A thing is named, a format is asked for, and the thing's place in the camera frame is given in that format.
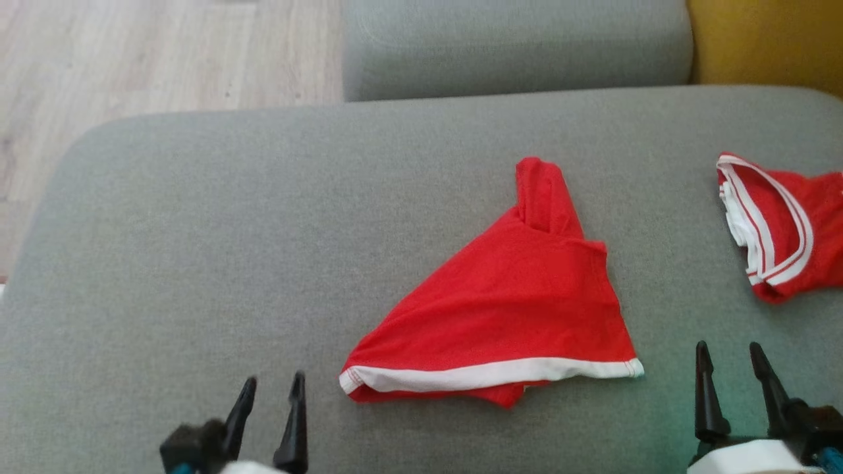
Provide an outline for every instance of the white robot part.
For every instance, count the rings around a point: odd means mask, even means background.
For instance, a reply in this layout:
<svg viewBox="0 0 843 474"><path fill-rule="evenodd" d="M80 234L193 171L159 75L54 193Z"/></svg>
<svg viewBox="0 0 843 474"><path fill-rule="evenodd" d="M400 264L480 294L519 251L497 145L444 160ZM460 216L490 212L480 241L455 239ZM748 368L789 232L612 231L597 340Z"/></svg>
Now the white robot part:
<svg viewBox="0 0 843 474"><path fill-rule="evenodd" d="M713 450L688 468L688 474L821 474L803 466L780 439L757 439Z"/></svg>
<svg viewBox="0 0 843 474"><path fill-rule="evenodd" d="M254 461L235 461L225 465L220 474L287 474Z"/></svg>

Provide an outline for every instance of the white hem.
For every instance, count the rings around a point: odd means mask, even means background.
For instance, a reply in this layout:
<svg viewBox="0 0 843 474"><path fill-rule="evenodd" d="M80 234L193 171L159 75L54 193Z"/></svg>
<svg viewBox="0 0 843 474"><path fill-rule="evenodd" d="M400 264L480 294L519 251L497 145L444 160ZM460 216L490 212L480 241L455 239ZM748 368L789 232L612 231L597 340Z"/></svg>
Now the white hem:
<svg viewBox="0 0 843 474"><path fill-rule="evenodd" d="M366 385L375 391L467 391L515 382L562 380L577 375L595 379L640 377L637 358L622 362L592 362L574 358L517 358L447 370L382 369L352 365L340 374L340 386L350 394Z"/></svg>
<svg viewBox="0 0 843 474"><path fill-rule="evenodd" d="M776 266L776 247L773 245L773 235L767 226L764 214L755 205L752 196L749 195L749 190L746 189L744 182L738 177L734 168L730 164L721 164L718 168L726 177L726 182L722 186L724 190L723 204L726 205L727 211L732 211L732 219L737 218L743 227L746 227L751 233L744 234L747 241L756 245L755 251L758 259L753 265L753 259L750 255L747 259L748 269L762 274Z"/></svg>

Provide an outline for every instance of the white trim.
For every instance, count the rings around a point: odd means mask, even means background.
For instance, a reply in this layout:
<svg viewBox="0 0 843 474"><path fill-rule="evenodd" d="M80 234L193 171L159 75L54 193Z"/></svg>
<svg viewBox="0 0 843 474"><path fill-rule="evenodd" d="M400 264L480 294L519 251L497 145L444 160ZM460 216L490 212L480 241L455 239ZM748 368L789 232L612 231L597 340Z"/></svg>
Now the white trim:
<svg viewBox="0 0 843 474"><path fill-rule="evenodd" d="M727 180L720 186L720 199L726 207L726 224L729 227L729 233L738 246L746 247L746 272L760 273L762 271L762 259L764 250L761 248L760 237L758 231L753 225L752 219L749 218L741 206L740 200L735 196L735 190L732 184L728 181L726 173L723 176Z"/></svg>
<svg viewBox="0 0 843 474"><path fill-rule="evenodd" d="M776 265L776 247L773 245L773 236L770 232L770 227L767 226L767 221L764 220L764 214L755 205L755 201L752 200L752 196L749 195L749 191L746 189L744 182L738 177L738 173L735 172L734 168L730 164L720 164L719 161L717 168L723 173L723 176L726 178L727 183L731 185L733 191L733 194L730 195L728 193L728 186L724 186L725 198L733 199L733 211L738 210L738 216L742 217L745 221L743 224L755 235L755 242L758 245L758 261L755 266L752 266L751 259L748 259L750 264L749 269L763 273ZM724 200L723 203L726 204L728 210L728 202Z"/></svg>
<svg viewBox="0 0 843 474"><path fill-rule="evenodd" d="M640 377L637 358L624 362L592 362L574 358L517 358L447 370L381 369L352 365L340 374L340 386L350 394L361 385L376 391L466 391L514 382L562 380L576 375L595 379Z"/></svg>
<svg viewBox="0 0 843 474"><path fill-rule="evenodd" d="M797 198L791 194L785 186L772 176L768 175L761 168L731 154L720 155L720 158L717 160L718 168L720 168L721 163L736 164L755 171L762 178L767 180L781 195L782 200L785 202L785 205L787 205L787 209L790 211L791 218L797 228L797 232L799 233L799 248L782 263L775 265L772 268L768 267L763 272L759 272L758 277L774 286L794 279L807 266L813 251L813 228L811 227L811 221L808 219L808 215L805 213L805 210L799 204ZM737 173L734 173L733 170L732 173L732 182L740 182L742 186L743 182L740 180Z"/></svg>

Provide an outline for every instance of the couch cushion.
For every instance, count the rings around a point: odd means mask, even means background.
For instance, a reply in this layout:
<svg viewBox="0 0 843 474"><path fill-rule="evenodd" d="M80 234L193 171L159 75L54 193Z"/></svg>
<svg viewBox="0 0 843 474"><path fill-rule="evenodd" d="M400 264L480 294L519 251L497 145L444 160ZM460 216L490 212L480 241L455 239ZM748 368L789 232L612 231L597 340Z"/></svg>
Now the couch cushion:
<svg viewBox="0 0 843 474"><path fill-rule="evenodd" d="M352 0L347 100L685 83L683 0Z"/></svg>
<svg viewBox="0 0 843 474"><path fill-rule="evenodd" d="M843 2L689 0L697 83L810 87L843 97Z"/></svg>
<svg viewBox="0 0 843 474"><path fill-rule="evenodd" d="M610 89L148 116L98 128L53 179L3 301L9 472L156 472L180 422L259 377L242 457L268 462L293 372L312 472L679 472L694 347L723 410L763 434L748 346L792 395L843 407L843 294L760 302L717 196L723 150L843 166L843 103L803 89ZM401 297L557 163L647 375L564 380L510 412L473 399L360 406L336 377Z"/></svg>

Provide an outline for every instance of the gray couch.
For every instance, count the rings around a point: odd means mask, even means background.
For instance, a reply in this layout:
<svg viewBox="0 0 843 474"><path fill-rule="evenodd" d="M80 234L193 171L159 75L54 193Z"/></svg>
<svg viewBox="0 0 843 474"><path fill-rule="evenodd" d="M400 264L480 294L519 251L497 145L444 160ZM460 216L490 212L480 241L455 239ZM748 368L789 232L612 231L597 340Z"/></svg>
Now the gray couch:
<svg viewBox="0 0 843 474"><path fill-rule="evenodd" d="M64 157L4 296L3 469L160 471L164 437L224 416L251 374L260 382L241 457L268 462L303 369L314 473L682 472L695 450L701 339L736 433L765 430L751 341L793 395L843 406L843 294L760 302L714 168L729 150L770 168L839 170L840 130L832 97L751 86L97 128ZM514 204L513 167L526 155L560 165L585 234L606 242L647 375L563 380L512 411L470 399L352 402L336 381L346 355Z"/></svg>

